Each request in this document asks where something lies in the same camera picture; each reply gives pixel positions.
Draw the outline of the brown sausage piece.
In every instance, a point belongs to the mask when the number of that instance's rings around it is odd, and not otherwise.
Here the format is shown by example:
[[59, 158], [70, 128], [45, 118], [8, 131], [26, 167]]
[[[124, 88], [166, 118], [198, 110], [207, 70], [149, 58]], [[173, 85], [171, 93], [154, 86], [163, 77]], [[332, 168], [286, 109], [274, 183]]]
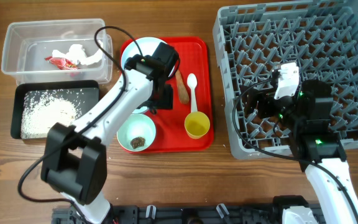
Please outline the brown sausage piece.
[[177, 91], [178, 91], [178, 98], [180, 103], [186, 105], [190, 102], [190, 98], [188, 92], [185, 88], [181, 73], [179, 70], [175, 72], [175, 78], [177, 81]]

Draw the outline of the pale green bowl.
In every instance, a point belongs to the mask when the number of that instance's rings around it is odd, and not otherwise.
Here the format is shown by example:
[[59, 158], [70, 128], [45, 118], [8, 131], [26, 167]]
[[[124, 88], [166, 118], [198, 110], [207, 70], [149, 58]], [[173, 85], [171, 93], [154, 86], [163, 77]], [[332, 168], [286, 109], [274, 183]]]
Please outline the pale green bowl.
[[[133, 149], [130, 141], [136, 137], [145, 138], [145, 145]], [[140, 152], [151, 146], [156, 137], [156, 127], [154, 122], [144, 114], [132, 114], [119, 128], [117, 140], [119, 144], [127, 151]]]

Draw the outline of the yellow plastic cup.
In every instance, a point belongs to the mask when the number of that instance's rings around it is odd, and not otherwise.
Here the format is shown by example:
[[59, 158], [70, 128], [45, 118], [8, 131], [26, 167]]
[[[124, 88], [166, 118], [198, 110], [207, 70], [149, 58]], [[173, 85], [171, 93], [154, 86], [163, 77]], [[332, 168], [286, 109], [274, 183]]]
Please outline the yellow plastic cup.
[[185, 130], [192, 139], [203, 137], [210, 127], [211, 123], [208, 116], [200, 111], [192, 112], [185, 118]]

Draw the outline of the dark food lump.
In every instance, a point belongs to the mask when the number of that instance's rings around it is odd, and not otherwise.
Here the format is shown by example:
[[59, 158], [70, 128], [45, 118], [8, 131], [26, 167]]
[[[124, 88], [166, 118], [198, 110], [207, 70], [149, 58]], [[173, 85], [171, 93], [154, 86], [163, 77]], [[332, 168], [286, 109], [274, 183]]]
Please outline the dark food lump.
[[139, 136], [130, 141], [130, 145], [133, 149], [137, 149], [138, 147], [143, 147], [145, 145], [145, 138]]

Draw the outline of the light blue oval plate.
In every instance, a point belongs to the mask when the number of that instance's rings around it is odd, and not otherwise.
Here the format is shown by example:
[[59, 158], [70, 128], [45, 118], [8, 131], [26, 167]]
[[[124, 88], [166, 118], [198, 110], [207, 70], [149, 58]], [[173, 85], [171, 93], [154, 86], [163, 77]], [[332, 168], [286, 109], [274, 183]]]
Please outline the light blue oval plate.
[[162, 84], [170, 79], [178, 59], [178, 52], [165, 41], [143, 37], [124, 49], [121, 65], [127, 78], [133, 78], [130, 73], [137, 72], [155, 84]]

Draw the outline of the white napkin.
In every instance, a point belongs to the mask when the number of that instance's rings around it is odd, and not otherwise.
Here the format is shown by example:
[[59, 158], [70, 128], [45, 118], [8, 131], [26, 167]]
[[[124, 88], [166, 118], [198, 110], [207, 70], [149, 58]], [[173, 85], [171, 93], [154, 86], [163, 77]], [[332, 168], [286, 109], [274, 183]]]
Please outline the white napkin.
[[103, 52], [101, 49], [97, 50], [91, 56], [87, 56], [85, 48], [81, 44], [73, 44], [70, 46], [67, 53], [62, 53], [59, 50], [52, 51], [52, 57], [65, 58], [75, 65], [92, 65], [98, 63], [103, 58]]

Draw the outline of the red snack wrapper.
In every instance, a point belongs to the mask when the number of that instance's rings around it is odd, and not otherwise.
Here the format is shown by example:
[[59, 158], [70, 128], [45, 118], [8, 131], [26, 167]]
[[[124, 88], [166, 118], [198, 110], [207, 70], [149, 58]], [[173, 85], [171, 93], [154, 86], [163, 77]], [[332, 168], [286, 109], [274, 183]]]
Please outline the red snack wrapper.
[[61, 57], [46, 57], [45, 60], [60, 70], [77, 70], [78, 67], [70, 60]]

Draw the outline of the white rice pile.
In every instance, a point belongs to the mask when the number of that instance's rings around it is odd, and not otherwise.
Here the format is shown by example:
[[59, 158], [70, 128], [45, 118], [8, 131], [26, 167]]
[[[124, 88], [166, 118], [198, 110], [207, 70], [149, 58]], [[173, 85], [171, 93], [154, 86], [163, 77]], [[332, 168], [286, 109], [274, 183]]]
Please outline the white rice pile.
[[45, 138], [55, 123], [71, 125], [98, 101], [99, 89], [94, 87], [29, 91], [24, 97], [20, 138]]

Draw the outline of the light blue rice bowl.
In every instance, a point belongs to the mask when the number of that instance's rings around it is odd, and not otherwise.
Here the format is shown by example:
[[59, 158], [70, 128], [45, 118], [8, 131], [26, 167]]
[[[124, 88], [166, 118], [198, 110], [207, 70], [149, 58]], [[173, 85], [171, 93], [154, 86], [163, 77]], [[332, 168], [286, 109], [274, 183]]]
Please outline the light blue rice bowl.
[[133, 114], [144, 114], [149, 110], [147, 106], [142, 106], [140, 108], [135, 109], [132, 113]]

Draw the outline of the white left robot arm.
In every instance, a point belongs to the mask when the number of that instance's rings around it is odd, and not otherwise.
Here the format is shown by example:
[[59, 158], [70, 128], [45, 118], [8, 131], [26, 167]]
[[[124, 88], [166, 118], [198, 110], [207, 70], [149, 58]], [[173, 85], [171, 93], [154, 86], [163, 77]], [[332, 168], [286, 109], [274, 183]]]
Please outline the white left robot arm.
[[71, 126], [54, 124], [48, 132], [41, 179], [72, 203], [84, 221], [108, 220], [111, 204], [102, 193], [106, 148], [137, 108], [172, 109], [173, 90], [166, 81], [178, 59], [165, 42], [151, 55], [129, 57], [119, 81], [87, 114]]

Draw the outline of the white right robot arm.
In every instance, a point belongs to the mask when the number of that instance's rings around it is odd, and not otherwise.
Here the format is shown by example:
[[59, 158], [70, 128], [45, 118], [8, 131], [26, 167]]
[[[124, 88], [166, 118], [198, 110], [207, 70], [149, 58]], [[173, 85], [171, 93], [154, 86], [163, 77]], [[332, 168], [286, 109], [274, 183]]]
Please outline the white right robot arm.
[[331, 87], [319, 80], [304, 81], [294, 93], [277, 96], [277, 86], [244, 87], [244, 112], [257, 109], [260, 118], [276, 116], [290, 129], [291, 160], [297, 161], [318, 198], [326, 223], [358, 223], [358, 199], [340, 140], [328, 126], [334, 103]]

